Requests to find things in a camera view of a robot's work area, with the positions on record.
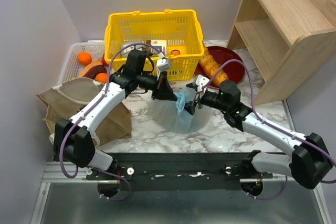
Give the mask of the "blue cartoon plastic bag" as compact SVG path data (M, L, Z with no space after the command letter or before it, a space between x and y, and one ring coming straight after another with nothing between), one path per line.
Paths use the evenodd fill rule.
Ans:
M201 129L211 118L213 109L207 106L195 108L194 115L189 114L184 106L192 102L196 91L183 87L175 93L177 101L152 100L148 105L148 114L165 130L188 134Z

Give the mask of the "brown jute tote bag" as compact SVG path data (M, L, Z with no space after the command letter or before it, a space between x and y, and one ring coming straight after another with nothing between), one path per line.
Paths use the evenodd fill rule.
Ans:
M45 121L49 140L54 142L55 124L59 119L69 119L84 108L103 88L103 83L89 78L77 78L54 86L37 97L47 106ZM130 138L132 133L131 112L123 104L117 105L96 129L98 141L93 138L96 147L114 140Z

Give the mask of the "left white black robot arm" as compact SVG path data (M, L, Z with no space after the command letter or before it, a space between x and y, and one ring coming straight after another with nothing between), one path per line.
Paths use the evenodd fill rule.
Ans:
M83 109L70 119L56 123L54 153L61 165L69 161L80 168L112 171L113 157L96 148L96 129L105 117L137 88L152 91L152 97L157 100L177 100L167 80L170 60L162 52L158 55L158 61L152 65L156 75L152 75L144 71L147 54L131 50L126 63L110 75L103 89Z

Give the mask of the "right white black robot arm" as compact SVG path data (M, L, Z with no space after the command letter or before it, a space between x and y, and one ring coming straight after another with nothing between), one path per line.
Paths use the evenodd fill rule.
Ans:
M198 105L217 109L231 127L255 135L282 151L282 154L250 153L244 161L248 171L290 176L306 189L314 189L324 181L334 162L320 135L298 133L261 117L241 102L241 92L233 81L223 81L218 92L212 92L204 86L205 80L201 77L187 84L196 91L194 100L185 105L187 112L194 114Z

